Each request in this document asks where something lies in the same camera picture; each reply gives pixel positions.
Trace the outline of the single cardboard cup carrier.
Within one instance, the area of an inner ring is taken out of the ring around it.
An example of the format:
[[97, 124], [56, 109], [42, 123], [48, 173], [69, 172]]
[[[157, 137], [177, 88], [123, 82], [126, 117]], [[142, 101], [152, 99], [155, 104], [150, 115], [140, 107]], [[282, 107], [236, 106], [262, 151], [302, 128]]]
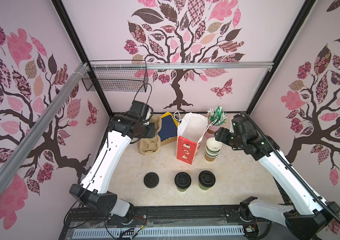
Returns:
[[160, 148], [161, 145], [161, 138], [159, 136], [159, 131], [162, 128], [162, 120], [161, 117], [154, 115], [152, 117], [152, 119], [150, 120], [150, 123], [154, 123], [155, 124], [155, 136], [151, 139], [149, 139], [148, 142], [148, 151], [149, 152], [157, 152]]

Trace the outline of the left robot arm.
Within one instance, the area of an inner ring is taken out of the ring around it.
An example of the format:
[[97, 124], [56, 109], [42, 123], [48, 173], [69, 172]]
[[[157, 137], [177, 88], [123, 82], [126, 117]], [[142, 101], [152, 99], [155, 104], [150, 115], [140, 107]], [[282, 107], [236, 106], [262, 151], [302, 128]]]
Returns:
[[153, 113], [148, 104], [134, 100], [127, 112], [111, 118], [93, 166], [81, 183], [73, 184], [69, 190], [77, 202], [105, 216], [126, 217], [129, 214], [133, 205], [109, 192], [109, 185], [123, 152], [132, 140], [155, 136], [155, 124], [150, 123]]

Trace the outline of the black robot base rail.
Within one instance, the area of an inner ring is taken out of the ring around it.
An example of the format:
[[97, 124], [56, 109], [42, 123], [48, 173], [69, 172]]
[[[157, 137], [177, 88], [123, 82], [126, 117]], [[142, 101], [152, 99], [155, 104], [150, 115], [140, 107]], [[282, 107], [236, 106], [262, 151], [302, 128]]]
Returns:
[[181, 237], [143, 240], [294, 240], [284, 226], [262, 218], [247, 217], [240, 205], [133, 207], [130, 221], [114, 216], [103, 216], [89, 208], [69, 212], [60, 240], [71, 240], [76, 229], [242, 226], [243, 236]]

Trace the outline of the white red paper bag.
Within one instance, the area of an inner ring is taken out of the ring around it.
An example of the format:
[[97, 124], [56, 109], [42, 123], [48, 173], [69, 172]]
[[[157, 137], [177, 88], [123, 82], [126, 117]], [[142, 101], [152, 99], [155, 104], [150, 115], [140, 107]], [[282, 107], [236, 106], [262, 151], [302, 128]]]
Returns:
[[208, 127], [208, 118], [201, 114], [187, 113], [181, 117], [177, 129], [178, 160], [189, 165], [193, 163]]

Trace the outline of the black cup lid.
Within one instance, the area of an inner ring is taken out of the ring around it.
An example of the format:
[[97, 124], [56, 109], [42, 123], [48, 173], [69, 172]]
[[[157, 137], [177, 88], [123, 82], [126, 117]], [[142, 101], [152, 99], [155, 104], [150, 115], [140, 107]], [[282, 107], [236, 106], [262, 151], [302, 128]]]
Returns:
[[199, 174], [198, 181], [202, 185], [206, 185], [206, 186], [207, 185], [213, 185], [214, 186], [215, 183], [216, 183], [216, 177], [210, 171], [202, 171]]
[[191, 179], [191, 176], [186, 173], [186, 172], [179, 172], [176, 174], [175, 176], [175, 185], [176, 187], [179, 186], [179, 187], [190, 187], [192, 183], [192, 179]]

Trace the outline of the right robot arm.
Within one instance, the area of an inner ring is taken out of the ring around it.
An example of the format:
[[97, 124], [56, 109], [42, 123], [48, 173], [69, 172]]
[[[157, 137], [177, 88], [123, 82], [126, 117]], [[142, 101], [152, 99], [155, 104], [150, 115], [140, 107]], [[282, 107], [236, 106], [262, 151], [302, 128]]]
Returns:
[[219, 128], [216, 141], [250, 155], [275, 179], [291, 200], [289, 205], [272, 204], [256, 197], [240, 203], [247, 217], [278, 223], [300, 240], [310, 240], [340, 213], [335, 202], [327, 202], [293, 168], [279, 146], [265, 135], [244, 112], [232, 119], [232, 129]]

